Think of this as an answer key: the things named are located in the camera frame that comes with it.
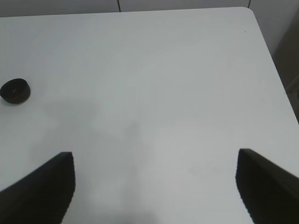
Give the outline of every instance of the black round object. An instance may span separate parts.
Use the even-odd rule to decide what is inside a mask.
[[[1,87],[0,96],[11,104],[21,104],[30,97],[30,87],[24,79],[16,78]]]

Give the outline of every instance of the table surface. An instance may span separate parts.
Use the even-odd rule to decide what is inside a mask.
[[[242,7],[0,19],[0,189],[72,151],[64,224],[250,224],[239,148],[299,175],[299,128]]]

